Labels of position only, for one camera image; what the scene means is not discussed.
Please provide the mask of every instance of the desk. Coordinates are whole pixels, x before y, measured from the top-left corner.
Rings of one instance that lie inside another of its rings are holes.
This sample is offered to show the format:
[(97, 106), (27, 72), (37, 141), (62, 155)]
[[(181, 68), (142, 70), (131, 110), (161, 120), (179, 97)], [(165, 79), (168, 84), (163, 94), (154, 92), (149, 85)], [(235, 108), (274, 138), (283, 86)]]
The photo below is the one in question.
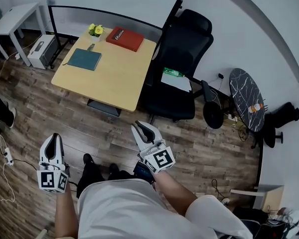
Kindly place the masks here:
[[(244, 70), (235, 68), (229, 77), (230, 92), (237, 112), (248, 129), (259, 132), (265, 122), (264, 100), (253, 78)], [(250, 113), (248, 108), (260, 104), (260, 110)]]
[(260, 185), (255, 191), (244, 191), (231, 189), (230, 193), (260, 197), (254, 203), (254, 209), (261, 209), (269, 214), (277, 214), (281, 208), (280, 203), (284, 193), (284, 186)]
[[(11, 41), (13, 42), (16, 50), (18, 51), (18, 53), (20, 54), (21, 58), (23, 59), (23, 61), (27, 66), (30, 66), (31, 63), (28, 60), (27, 56), (25, 55), (24, 51), (22, 50), (18, 40), (14, 35), (14, 32), (18, 30), (20, 37), (23, 38), (23, 33), (21, 32), (21, 29), (19, 27), (34, 12), (36, 14), (36, 19), (38, 21), (41, 33), (45, 34), (45, 28), (42, 22), (40, 10), (39, 10), (39, 4), (36, 2), (12, 7), (0, 19), (0, 35), (10, 36)], [(0, 45), (0, 52), (2, 53), (2, 55), (6, 60), (9, 59), (9, 56), (7, 55), (7, 53), (2, 48), (1, 45)]]
[(87, 50), (93, 43), (87, 29), (65, 56), (52, 84), (90, 98), (91, 107), (119, 116), (120, 109), (135, 111), (156, 43), (144, 39), (134, 52), (106, 42), (111, 31), (104, 28), (92, 49), (102, 54), (94, 71), (65, 65), (76, 48)]

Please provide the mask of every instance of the white box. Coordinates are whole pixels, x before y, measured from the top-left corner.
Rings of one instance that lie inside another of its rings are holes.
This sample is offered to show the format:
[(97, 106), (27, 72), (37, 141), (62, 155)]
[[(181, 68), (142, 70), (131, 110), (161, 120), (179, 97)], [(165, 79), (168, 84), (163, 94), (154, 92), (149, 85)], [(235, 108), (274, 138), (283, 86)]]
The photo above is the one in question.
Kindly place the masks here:
[(49, 193), (64, 193), (68, 175), (61, 170), (38, 170), (39, 188)]
[(170, 147), (166, 147), (145, 156), (144, 164), (156, 174), (170, 168), (175, 164), (175, 159)]
[(47, 69), (57, 49), (55, 35), (43, 34), (31, 48), (28, 59), (33, 67)]

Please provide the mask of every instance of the foot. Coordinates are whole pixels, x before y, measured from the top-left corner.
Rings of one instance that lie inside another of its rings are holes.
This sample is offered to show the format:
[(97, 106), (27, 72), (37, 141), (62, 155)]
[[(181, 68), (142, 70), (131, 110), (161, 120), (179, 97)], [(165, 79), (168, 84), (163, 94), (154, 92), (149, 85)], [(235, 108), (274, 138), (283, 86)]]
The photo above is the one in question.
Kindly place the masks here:
[(84, 162), (84, 164), (89, 163), (89, 162), (94, 163), (92, 156), (88, 153), (84, 154), (83, 162)]
[(115, 163), (110, 164), (110, 167), (109, 167), (110, 174), (118, 173), (119, 171), (120, 171), (120, 169), (117, 164), (115, 164)]
[(16, 109), (15, 108), (9, 108), (10, 112), (13, 113), (13, 122), (12, 125), (9, 126), (10, 128), (13, 128), (14, 122), (15, 122), (15, 116), (16, 116)]

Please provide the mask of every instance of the white paper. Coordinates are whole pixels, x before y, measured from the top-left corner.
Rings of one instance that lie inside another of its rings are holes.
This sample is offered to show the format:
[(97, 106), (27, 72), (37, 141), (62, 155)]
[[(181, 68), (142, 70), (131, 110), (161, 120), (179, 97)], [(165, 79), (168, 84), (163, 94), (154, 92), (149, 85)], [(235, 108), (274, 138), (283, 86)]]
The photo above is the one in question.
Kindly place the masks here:
[(189, 79), (186, 77), (176, 77), (170, 74), (163, 73), (161, 82), (176, 87), (180, 90), (184, 90), (186, 92), (191, 91)]

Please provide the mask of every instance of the black shoe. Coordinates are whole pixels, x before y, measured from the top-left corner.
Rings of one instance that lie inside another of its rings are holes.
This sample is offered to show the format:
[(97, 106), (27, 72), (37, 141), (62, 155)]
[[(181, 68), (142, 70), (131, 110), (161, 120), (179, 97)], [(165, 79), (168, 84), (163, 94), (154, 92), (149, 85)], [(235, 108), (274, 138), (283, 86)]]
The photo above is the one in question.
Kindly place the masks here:
[(84, 162), (84, 164), (86, 164), (86, 163), (88, 163), (88, 162), (92, 162), (92, 163), (94, 163), (93, 158), (92, 158), (91, 155), (88, 154), (88, 153), (85, 153), (85, 154), (84, 154), (84, 156), (83, 156), (83, 162)]
[(120, 171), (120, 169), (117, 164), (115, 164), (115, 163), (110, 164), (110, 167), (109, 167), (110, 174), (112, 174), (112, 173), (115, 174), (115, 173), (118, 173), (119, 171)]

